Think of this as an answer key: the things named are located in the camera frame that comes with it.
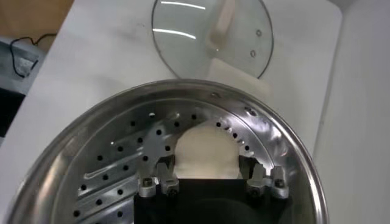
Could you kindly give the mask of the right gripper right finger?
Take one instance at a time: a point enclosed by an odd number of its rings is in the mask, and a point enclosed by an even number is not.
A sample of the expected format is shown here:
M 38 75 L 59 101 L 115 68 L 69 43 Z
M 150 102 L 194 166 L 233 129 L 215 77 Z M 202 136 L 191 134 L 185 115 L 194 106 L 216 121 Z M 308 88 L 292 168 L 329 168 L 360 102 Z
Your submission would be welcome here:
M 262 197 L 269 191 L 272 198 L 286 200 L 289 197 L 289 186 L 281 166 L 274 166 L 269 175 L 266 168 L 255 158 L 243 158 L 243 179 L 247 191 L 253 197 Z

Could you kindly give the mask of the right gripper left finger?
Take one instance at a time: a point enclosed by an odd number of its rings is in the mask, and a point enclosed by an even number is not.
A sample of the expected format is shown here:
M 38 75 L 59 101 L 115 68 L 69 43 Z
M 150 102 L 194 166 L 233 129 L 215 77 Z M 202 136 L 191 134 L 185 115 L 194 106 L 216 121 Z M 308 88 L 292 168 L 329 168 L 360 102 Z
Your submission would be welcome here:
M 160 157 L 153 163 L 148 156 L 137 160 L 138 195 L 152 198 L 161 193 L 168 198 L 176 198 L 179 193 L 179 179 L 174 173 L 175 157 Z

